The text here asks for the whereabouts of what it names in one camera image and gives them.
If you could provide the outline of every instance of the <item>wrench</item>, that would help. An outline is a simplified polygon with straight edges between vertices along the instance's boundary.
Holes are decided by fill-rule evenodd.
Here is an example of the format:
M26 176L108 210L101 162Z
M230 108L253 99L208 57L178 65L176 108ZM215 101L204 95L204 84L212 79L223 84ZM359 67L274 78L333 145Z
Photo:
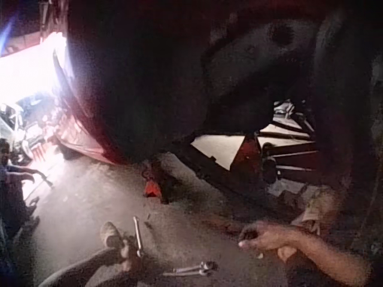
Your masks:
M164 273L162 273L162 275L166 276L166 277L186 277L186 276L195 276L195 275L210 276L211 272L210 272L210 270L200 269L198 271L183 272L183 273L164 272Z
M191 266L191 267L184 267L184 268L175 268L173 269L174 273L184 273L184 272L190 272L190 271L196 271L196 270L216 270L217 264L213 261L207 261L207 262L201 262L199 265Z
M138 217L133 216L133 221L134 221L134 226L136 229L136 238L137 238L137 245L138 245L137 256L142 258L144 256L144 248L142 246L141 233L139 232Z

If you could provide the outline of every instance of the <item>wheel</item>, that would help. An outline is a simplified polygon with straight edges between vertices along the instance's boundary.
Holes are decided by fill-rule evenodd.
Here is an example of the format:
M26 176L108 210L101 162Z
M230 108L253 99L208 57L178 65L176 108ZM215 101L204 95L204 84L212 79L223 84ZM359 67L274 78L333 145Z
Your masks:
M26 157L27 159L29 160L33 160L34 159L34 154L32 153L32 150L31 148L29 147L29 142L26 141L26 140L23 140L22 141L22 154L24 157Z
M64 146L61 142L58 143L58 147L65 160L73 160L74 158L77 158L80 155L79 152L76 152L73 149Z

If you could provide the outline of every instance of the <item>window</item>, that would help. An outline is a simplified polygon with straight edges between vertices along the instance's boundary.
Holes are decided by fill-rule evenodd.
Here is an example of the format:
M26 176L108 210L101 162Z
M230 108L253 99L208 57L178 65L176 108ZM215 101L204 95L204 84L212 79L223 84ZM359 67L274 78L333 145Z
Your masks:
M5 104L0 104L0 117L14 130L16 125L16 111Z

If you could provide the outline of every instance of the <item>hand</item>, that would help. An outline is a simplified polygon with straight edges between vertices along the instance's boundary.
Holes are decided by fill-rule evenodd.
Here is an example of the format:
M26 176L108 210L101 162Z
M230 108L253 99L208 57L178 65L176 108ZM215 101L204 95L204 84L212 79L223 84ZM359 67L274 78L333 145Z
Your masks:
M142 270L142 261L137 256L137 247L133 236L123 236L124 247L121 249L121 257L123 258L122 269L131 275L138 275Z
M35 178L34 178L34 176L31 175L31 174L28 173L28 172L23 172L22 180L23 180L23 181L32 181L33 183L35 183Z
M257 221L246 226L239 236L239 247L244 249L271 250L288 245L293 239L296 227L281 225L266 221ZM257 236L247 238L248 234L256 233Z
M34 173L39 174L44 181L47 179L47 176L43 174L42 172L40 172L39 170L36 170Z

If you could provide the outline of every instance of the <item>red jack stand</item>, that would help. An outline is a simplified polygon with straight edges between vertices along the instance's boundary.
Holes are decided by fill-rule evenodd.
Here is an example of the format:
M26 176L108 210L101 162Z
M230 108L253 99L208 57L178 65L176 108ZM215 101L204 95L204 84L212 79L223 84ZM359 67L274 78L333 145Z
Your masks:
M253 181L257 180L262 170L262 155L256 135L246 135L233 162L230 171L236 176Z
M168 204L168 198L163 194L161 183L166 179L166 173L161 168L161 162L152 158L144 162L145 170L142 177L146 179L145 197L158 197L163 204Z

